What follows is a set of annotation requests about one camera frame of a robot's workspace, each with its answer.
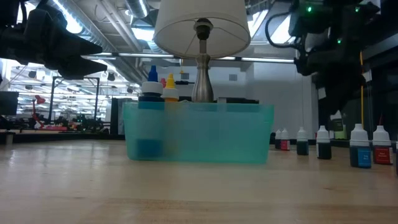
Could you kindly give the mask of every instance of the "lamp base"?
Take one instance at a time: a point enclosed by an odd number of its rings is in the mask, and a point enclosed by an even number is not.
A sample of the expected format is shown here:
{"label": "lamp base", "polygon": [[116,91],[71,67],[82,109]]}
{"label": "lamp base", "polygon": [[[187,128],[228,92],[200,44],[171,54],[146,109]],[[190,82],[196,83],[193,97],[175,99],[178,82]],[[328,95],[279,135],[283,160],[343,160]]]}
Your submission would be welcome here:
{"label": "lamp base", "polygon": [[198,75],[192,91],[192,101],[194,103],[214,102],[213,88],[209,78],[209,62],[210,56],[208,54],[200,54],[197,57]]}

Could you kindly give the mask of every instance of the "yellow bottle cap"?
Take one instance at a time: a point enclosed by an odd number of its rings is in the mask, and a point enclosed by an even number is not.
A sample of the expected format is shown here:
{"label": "yellow bottle cap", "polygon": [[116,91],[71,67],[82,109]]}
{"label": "yellow bottle cap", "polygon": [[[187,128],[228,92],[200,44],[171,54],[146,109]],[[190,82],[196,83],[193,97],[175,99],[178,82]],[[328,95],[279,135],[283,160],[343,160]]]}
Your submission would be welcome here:
{"label": "yellow bottle cap", "polygon": [[166,88],[175,89],[173,73],[170,73],[169,77],[167,78]]}

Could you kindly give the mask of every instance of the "translucent blue plastic bin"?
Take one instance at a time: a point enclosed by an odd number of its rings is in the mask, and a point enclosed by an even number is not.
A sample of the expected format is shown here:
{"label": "translucent blue plastic bin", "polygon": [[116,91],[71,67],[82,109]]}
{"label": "translucent blue plastic bin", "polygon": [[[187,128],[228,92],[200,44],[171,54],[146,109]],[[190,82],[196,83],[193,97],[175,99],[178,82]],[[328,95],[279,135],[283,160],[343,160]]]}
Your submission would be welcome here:
{"label": "translucent blue plastic bin", "polygon": [[274,107],[219,103],[125,103],[132,160],[263,164]]}

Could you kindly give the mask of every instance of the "wooden table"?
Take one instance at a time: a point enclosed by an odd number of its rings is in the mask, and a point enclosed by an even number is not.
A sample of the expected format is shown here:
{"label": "wooden table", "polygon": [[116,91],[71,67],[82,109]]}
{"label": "wooden table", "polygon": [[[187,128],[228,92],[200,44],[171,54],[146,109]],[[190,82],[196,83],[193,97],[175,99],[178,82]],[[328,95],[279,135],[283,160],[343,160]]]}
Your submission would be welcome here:
{"label": "wooden table", "polygon": [[0,148],[0,223],[397,223],[392,166],[271,151],[264,166],[135,162],[124,141]]}

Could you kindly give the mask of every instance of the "white lamp shade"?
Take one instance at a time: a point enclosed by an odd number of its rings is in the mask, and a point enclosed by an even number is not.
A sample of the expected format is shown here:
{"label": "white lamp shade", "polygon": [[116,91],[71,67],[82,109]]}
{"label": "white lamp shade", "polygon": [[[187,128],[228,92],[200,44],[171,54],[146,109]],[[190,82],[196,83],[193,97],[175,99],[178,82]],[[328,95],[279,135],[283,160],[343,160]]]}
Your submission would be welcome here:
{"label": "white lamp shade", "polygon": [[243,0],[162,0],[154,41],[164,51],[183,58],[199,54],[199,39],[194,30],[200,18],[214,28],[207,40],[211,58],[234,55],[251,41]]}

